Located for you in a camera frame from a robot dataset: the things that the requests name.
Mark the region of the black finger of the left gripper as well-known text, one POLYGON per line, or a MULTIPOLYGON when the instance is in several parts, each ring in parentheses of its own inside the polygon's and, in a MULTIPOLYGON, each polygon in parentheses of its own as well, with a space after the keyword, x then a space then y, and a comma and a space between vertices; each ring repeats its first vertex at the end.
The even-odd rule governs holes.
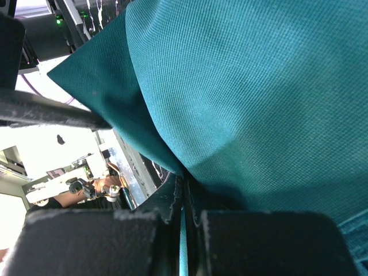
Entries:
POLYGON ((27 92, 1 89, 1 126, 20 128, 31 125, 62 125, 91 130, 112 128, 96 113, 27 92))

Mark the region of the teal cloth napkin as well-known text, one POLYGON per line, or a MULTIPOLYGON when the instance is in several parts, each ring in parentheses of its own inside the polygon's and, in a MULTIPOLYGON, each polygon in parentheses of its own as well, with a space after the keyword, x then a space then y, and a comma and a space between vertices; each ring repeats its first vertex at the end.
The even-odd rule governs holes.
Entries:
POLYGON ((367 274, 367 2, 133 1, 48 73, 249 211, 312 211, 367 274))

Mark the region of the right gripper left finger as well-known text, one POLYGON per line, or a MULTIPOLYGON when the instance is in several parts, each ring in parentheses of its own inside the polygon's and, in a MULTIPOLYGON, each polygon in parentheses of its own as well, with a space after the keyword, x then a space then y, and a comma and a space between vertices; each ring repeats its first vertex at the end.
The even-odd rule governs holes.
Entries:
POLYGON ((165 182, 134 210, 31 213, 3 275, 178 275, 182 179, 165 182))

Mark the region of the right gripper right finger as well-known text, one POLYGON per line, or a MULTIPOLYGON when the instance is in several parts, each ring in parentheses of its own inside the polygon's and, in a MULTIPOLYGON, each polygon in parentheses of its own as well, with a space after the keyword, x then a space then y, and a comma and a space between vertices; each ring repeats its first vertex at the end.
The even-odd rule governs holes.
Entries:
POLYGON ((357 275, 336 224, 311 212, 230 210, 183 182, 189 275, 357 275))

